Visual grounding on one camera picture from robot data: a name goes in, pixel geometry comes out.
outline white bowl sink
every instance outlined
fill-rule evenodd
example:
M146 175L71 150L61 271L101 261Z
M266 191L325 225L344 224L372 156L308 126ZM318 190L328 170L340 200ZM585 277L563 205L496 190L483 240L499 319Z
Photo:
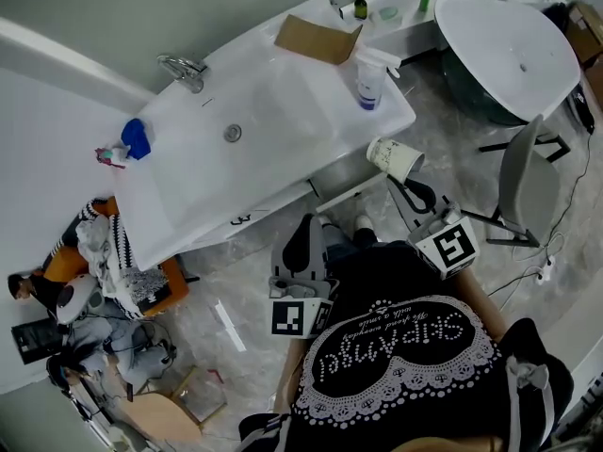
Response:
M335 66L276 47L288 13L345 28L329 0L310 0L208 56L199 94L173 83L140 112L151 153L115 171L140 268L415 120L389 77L380 106L366 111L356 101L353 62ZM232 124L241 129L236 142L223 135Z
M437 0L435 20L481 86L524 121L548 117L579 82L570 44L535 8L497 0Z

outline white sneaker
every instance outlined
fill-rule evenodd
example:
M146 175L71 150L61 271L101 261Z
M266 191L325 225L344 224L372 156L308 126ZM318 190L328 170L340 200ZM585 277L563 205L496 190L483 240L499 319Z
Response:
M332 224L331 220L327 215L318 215L318 221L320 222L320 226L326 226L327 224Z
M369 229L375 231L373 222L367 215L358 215L354 221L354 231Z

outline marble floor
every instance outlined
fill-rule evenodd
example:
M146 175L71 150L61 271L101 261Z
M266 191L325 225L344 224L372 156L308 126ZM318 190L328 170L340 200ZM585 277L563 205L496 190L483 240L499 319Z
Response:
M400 69L397 85L416 113L416 122L397 140L426 155L424 170L437 176L467 210L491 214L497 202L497 173L502 153L479 154L481 145L508 141L517 129L499 129L468 118L454 104L442 77L437 56L426 56ZM569 202L569 194L587 160L586 134L577 130L564 106L546 122L560 132L572 152L555 166L562 179L562 195L555 220ZM603 138L597 133L591 142L588 174L580 181L573 205L558 230L563 237L551 243L557 265L552 279L542 286L533 277L498 291L493 299L511 321L530 316L540 331L546 331L569 309L577 296L603 280L597 272L603 256ZM204 439L194 447L171 444L177 450L233 450L239 421L270 407L287 341L267 334L266 295L270 273L270 251L280 233L299 222L318 204L306 196L256 223L234 239L211 248L183 255L187 269L202 278L191 286L186 299L160 317L170 330L180 354L166 379L174 382L196 364L217 369L224 381L228 405L204 428ZM375 185L361 196L338 205L334 219L349 229L354 213L365 212L374 221L383 241L403 239L407 231L384 184ZM530 258L534 250L493 246L483 240L494 235L474 222L481 242L481 256L473 270L486 293L521 276L529 266L540 266L544 255ZM224 328L216 306L221 304L240 337L238 349Z

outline cardboard piece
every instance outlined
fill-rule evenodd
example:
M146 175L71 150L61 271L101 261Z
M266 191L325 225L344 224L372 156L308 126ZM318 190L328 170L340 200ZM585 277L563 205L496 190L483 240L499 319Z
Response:
M360 25L349 34L287 15L274 43L291 52L339 65L350 57L361 30Z
M603 20L588 4L578 2L572 8L565 36L583 68L590 67L603 52Z

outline lace pattern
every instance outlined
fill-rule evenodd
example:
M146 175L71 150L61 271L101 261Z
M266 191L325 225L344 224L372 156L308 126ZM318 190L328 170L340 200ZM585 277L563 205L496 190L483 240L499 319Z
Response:
M466 347L457 356L447 362L433 365L411 363L400 356L392 356L395 344L401 339L402 343L413 343L423 338L424 343L429 342L427 334L422 335L421 330L411 330L398 337L397 331L393 330L392 339L389 343L382 337L379 337L381 343L377 345L380 353L385 353L389 359L389 365L383 376L366 388L363 392L356 395L331 397L320 393L314 388L315 377L312 368L315 363L320 346L340 327L346 324L361 320L370 316L373 311L377 314L385 313L386 310L406 307L414 302L438 302L446 303L456 309L453 315L466 316L470 324L475 329L473 341L469 347ZM453 340L458 336L455 325L444 325L446 319L440 319L434 324L436 330L432 332L436 338ZM346 340L343 340L342 348L345 347ZM349 367L352 361L361 362L362 360L374 361L377 348L368 348L364 355L358 354L356 346L355 354L351 358L349 353L340 353L344 359L331 360L326 364L330 373L337 371L339 366ZM303 365L303 374L300 380L301 392L296 403L293 406L293 412L301 415L308 420L310 425L329 424L335 428L347 428L354 426L359 422L370 420L379 420L388 410L404 404L407 400L418 400L425 398L442 398L455 390L472 388L475 382L490 372L492 362L501 357L496 349L496 344L487 335L479 318L464 303L451 297L433 296L420 299L413 299L401 303L390 304L390 302L377 302L371 307L371 311L364 315L346 320L330 327L310 348ZM333 354L326 355L324 359L335 358ZM319 380L322 381L325 374L325 363L320 363Z

